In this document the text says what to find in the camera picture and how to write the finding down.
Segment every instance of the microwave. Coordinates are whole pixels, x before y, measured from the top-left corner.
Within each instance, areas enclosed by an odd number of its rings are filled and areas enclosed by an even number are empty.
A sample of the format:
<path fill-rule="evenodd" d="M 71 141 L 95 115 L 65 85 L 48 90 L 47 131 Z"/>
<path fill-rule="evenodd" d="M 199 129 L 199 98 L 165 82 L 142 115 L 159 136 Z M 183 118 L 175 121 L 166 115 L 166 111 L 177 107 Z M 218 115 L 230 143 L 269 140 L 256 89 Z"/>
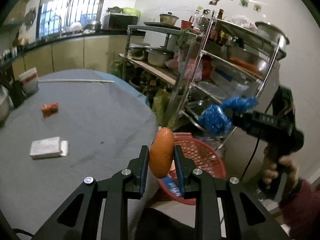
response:
<path fill-rule="evenodd" d="M 110 13 L 105 15 L 102 29 L 104 30 L 127 30 L 128 25 L 137 25 L 138 16 Z"/>

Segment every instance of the orange fruit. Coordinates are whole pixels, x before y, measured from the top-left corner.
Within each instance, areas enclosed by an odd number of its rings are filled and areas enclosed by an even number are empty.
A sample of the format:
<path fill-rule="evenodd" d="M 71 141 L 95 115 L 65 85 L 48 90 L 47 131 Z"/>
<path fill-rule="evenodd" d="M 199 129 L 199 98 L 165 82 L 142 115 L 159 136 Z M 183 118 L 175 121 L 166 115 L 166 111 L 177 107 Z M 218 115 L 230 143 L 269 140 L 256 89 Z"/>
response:
<path fill-rule="evenodd" d="M 161 128 L 149 150 L 149 168 L 158 179 L 168 175 L 173 160 L 174 144 L 173 132 L 166 127 Z"/>

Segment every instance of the shelf rack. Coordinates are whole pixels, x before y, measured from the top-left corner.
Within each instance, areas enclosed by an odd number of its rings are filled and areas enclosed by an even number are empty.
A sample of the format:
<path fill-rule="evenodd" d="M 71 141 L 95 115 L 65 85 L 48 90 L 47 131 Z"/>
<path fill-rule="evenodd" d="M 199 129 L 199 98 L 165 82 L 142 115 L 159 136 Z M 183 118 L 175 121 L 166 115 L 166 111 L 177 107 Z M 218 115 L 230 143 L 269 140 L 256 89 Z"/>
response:
<path fill-rule="evenodd" d="M 192 116 L 190 116 L 186 111 L 184 111 L 185 104 L 187 103 L 187 100 L 188 100 L 187 98 L 190 94 L 191 89 L 193 89 L 193 88 L 201 90 L 215 104 L 220 105 L 222 103 L 221 100 L 216 98 L 209 91 L 207 91 L 204 88 L 202 88 L 201 86 L 199 86 L 197 84 L 197 82 L 195 82 L 195 80 L 194 80 L 196 71 L 200 65 L 201 57 L 203 55 L 210 56 L 215 65 L 223 66 L 224 68 L 227 68 L 231 72 L 238 74 L 238 75 L 241 75 L 241 76 L 245 76 L 245 78 L 248 79 L 250 82 L 255 83 L 256 85 L 254 87 L 254 89 L 255 89 L 254 91 L 255 91 L 257 99 L 259 100 L 259 104 L 261 104 L 260 97 L 265 90 L 268 90 L 268 93 L 265 93 L 265 94 L 269 94 L 270 96 L 264 97 L 263 100 L 268 101 L 268 102 L 266 102 L 266 104 L 268 104 L 271 101 L 271 99 L 273 98 L 273 95 L 279 86 L 278 73 L 277 73 L 278 67 L 275 67 L 275 66 L 277 66 L 278 60 L 286 57 L 286 52 L 283 49 L 281 49 L 282 44 L 284 44 L 286 42 L 286 40 L 285 40 L 286 37 L 284 37 L 284 36 L 281 37 L 279 39 L 279 42 L 275 43 L 275 42 L 269 41 L 268 39 L 265 39 L 265 38 L 259 36 L 255 32 L 252 32 L 250 30 L 242 28 L 242 27 L 235 25 L 233 23 L 226 22 L 226 21 L 219 20 L 219 19 L 217 20 L 217 24 L 221 27 L 221 29 L 225 33 L 229 34 L 232 37 L 242 38 L 244 41 L 244 44 L 246 44 L 246 45 L 258 50 L 259 52 L 263 53 L 264 55 L 268 56 L 269 63 L 268 63 L 267 72 L 264 75 L 264 77 L 261 77 L 261 76 L 257 76 L 255 73 L 249 73 L 246 69 L 244 69 L 238 65 L 232 64 L 231 62 L 204 50 L 204 48 L 207 44 L 207 40 L 208 40 L 208 36 L 209 36 L 209 32 L 210 32 L 212 24 L 213 24 L 213 20 L 211 19 L 209 22 L 207 32 L 203 36 L 201 43 L 200 43 L 200 49 L 198 51 L 198 54 L 197 54 L 197 57 L 195 60 L 196 67 L 193 68 L 193 71 L 192 71 L 192 73 L 190 73 L 189 78 L 187 80 L 183 80 L 183 77 L 185 75 L 186 66 L 188 65 L 188 61 L 191 56 L 191 51 L 194 49 L 194 44 L 196 43 L 197 36 L 195 34 L 192 34 L 192 33 L 190 34 L 190 37 L 191 37 L 190 40 L 192 40 L 192 41 L 191 41 L 191 45 L 188 50 L 188 54 L 186 57 L 186 62 L 184 64 L 184 67 L 180 70 L 178 75 L 175 75 L 169 69 L 156 68 L 156 67 L 149 65 L 146 62 L 133 60 L 132 58 L 130 58 L 128 56 L 128 51 L 129 51 L 132 30 L 146 30 L 146 31 L 165 33 L 166 34 L 166 38 L 165 38 L 165 42 L 164 42 L 165 48 L 167 48 L 170 35 L 179 36 L 181 34 L 181 31 L 169 29 L 169 28 L 153 27 L 153 26 L 136 26 L 136 25 L 129 25 L 128 26 L 128 30 L 127 30 L 128 35 L 127 35 L 127 44 L 126 44 L 126 48 L 125 48 L 125 53 L 120 54 L 120 56 L 123 57 L 123 76 L 122 76 L 122 78 L 125 80 L 126 64 L 129 61 L 132 64 L 134 64 L 136 66 L 140 66 L 140 67 L 144 68 L 145 70 L 149 71 L 150 73 L 157 76 L 158 78 L 160 78 L 161 80 L 163 80 L 167 84 L 174 86 L 172 96 L 171 96 L 171 99 L 170 99 L 168 107 L 167 107 L 167 112 L 165 113 L 165 117 L 164 117 L 167 124 L 168 124 L 167 126 L 169 128 L 174 127 L 176 120 L 180 116 L 185 116 L 197 128 L 199 128 L 200 130 L 203 130 L 203 131 L 205 130 L 203 127 L 201 127 L 196 122 L 196 120 Z M 178 97 L 178 93 L 179 93 L 179 89 L 182 85 L 184 87 L 184 93 L 181 98 L 181 96 Z M 231 134 L 229 134 L 225 137 L 225 140 L 218 148 L 222 147 L 222 145 L 230 137 L 230 135 Z"/>

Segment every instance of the human hand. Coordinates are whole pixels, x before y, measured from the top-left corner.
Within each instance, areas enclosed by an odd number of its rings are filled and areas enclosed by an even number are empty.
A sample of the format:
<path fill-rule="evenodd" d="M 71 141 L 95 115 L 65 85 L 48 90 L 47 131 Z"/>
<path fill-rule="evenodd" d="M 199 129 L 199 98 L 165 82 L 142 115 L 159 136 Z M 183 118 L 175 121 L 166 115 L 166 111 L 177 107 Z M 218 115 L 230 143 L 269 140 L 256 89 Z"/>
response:
<path fill-rule="evenodd" d="M 270 147 L 267 146 L 264 149 L 265 157 L 263 159 L 263 167 L 262 167 L 262 180 L 267 185 L 270 184 L 273 179 L 276 179 L 279 176 L 279 173 L 276 171 L 277 163 L 269 159 L 269 152 L 270 152 Z M 298 181 L 299 181 L 298 166 L 292 160 L 291 155 L 284 155 L 280 157 L 278 163 L 289 168 L 288 179 L 287 179 L 287 183 L 285 184 L 284 193 L 283 193 L 283 196 L 285 197 L 292 190 L 294 190 L 294 188 L 298 184 Z"/>

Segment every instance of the blue plastic bag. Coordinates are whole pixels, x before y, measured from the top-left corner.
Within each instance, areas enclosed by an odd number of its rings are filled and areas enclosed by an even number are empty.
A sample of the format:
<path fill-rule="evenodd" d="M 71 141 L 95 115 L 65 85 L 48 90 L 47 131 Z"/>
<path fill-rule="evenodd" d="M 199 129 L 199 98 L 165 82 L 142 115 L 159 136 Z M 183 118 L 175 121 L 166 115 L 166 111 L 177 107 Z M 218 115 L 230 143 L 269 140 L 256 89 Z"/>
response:
<path fill-rule="evenodd" d="M 231 108 L 239 113 L 245 113 L 258 105 L 255 96 L 248 98 L 233 97 L 224 101 L 220 106 L 210 105 L 199 117 L 199 124 L 206 128 L 215 136 L 224 135 L 233 129 L 231 120 L 223 112 L 226 108 Z"/>

